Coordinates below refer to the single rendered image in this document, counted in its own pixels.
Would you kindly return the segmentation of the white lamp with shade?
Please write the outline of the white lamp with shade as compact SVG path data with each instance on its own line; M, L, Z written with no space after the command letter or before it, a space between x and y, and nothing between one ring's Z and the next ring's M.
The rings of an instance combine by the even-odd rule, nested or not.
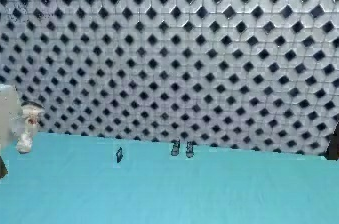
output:
M16 144L16 150L20 154L26 154L31 151L33 138L39 129L40 116L45 112L41 104L28 101L21 105L21 124L23 128L19 134Z

